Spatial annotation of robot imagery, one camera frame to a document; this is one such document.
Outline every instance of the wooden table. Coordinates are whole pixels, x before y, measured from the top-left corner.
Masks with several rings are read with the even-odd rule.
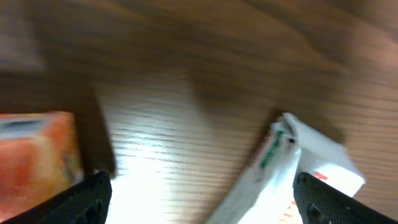
[[[388,0],[3,0],[2,110],[75,112],[86,157],[113,172],[105,117],[108,223],[206,220],[277,110],[342,141],[368,179],[356,199],[398,219],[397,11]]]

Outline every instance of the orange box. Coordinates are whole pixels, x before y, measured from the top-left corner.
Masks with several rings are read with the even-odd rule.
[[[0,222],[82,176],[71,113],[0,114]]]

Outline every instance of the black object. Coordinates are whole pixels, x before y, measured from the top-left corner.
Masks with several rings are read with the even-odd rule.
[[[305,172],[294,183],[294,199],[303,224],[398,224]]]
[[[111,195],[108,173],[99,172],[1,224],[104,224]]]

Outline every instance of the wood grain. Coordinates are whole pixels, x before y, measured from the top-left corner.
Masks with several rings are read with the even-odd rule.
[[[396,1],[2,2],[6,80],[53,80],[72,111],[90,107],[82,89],[98,97],[108,223],[206,220],[275,110],[343,141],[368,179],[356,198],[398,219]]]

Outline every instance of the white plastic wrapper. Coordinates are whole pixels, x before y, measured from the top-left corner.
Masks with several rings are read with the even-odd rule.
[[[301,172],[350,197],[365,183],[341,144],[284,113],[206,224],[302,223],[293,196]]]

